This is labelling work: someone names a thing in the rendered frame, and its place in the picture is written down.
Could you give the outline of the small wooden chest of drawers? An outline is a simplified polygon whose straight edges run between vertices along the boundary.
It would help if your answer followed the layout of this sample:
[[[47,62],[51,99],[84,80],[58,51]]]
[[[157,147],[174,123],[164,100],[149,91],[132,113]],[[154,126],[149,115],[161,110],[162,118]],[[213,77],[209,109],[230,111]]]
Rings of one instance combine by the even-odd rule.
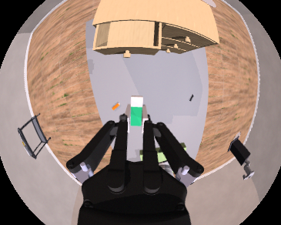
[[[219,44],[212,10],[200,0],[101,0],[92,25],[120,21],[160,22],[200,34]]]

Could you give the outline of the white and green eraser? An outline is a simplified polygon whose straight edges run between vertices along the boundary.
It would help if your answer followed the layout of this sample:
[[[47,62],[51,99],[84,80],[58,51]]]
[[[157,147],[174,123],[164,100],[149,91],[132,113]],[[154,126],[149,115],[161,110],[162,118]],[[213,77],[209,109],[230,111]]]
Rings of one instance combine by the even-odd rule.
[[[131,126],[141,126],[142,96],[131,96]]]

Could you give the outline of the brown wooden drawer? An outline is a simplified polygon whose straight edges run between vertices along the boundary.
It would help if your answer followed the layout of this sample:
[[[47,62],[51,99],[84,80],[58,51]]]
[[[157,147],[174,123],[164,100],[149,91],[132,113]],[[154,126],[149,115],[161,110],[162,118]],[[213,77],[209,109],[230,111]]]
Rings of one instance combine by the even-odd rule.
[[[103,55],[155,55],[161,49],[162,23],[146,21],[108,22],[97,25],[93,50]]]
[[[173,47],[169,47],[169,46],[165,46],[165,45],[161,45],[161,50],[166,51],[167,53],[170,53],[170,52],[175,52],[175,53],[185,52],[185,50],[174,49]]]
[[[161,37],[161,45],[167,45],[167,46],[172,46],[174,49],[184,49],[184,50],[191,50],[198,48],[195,45],[191,45],[189,43],[181,42],[175,39],[168,39],[168,38],[163,38]]]
[[[184,41],[185,43],[197,45],[198,47],[215,43],[214,41],[200,34],[168,24],[165,24],[162,29],[162,37],[177,39],[180,41]]]

